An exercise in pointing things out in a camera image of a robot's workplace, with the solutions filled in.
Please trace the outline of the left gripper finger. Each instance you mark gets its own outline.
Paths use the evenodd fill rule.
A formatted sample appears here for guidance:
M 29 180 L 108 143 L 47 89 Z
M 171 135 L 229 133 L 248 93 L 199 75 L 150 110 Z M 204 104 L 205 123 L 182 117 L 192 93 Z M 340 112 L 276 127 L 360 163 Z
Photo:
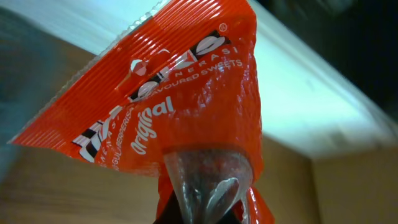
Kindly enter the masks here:
M 249 223 L 252 165 L 233 144 L 168 147 L 163 159 L 172 192 L 156 223 Z

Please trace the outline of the red candy packet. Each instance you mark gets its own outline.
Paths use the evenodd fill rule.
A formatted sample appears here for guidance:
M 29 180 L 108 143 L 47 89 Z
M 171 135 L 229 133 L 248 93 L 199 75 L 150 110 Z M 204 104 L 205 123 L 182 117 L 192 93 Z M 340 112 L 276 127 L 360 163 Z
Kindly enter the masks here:
M 165 149 L 233 144 L 252 165 L 249 223 L 273 223 L 254 187 L 263 169 L 256 28 L 246 0 L 161 1 L 11 143 L 158 178 L 156 218 L 172 192 Z

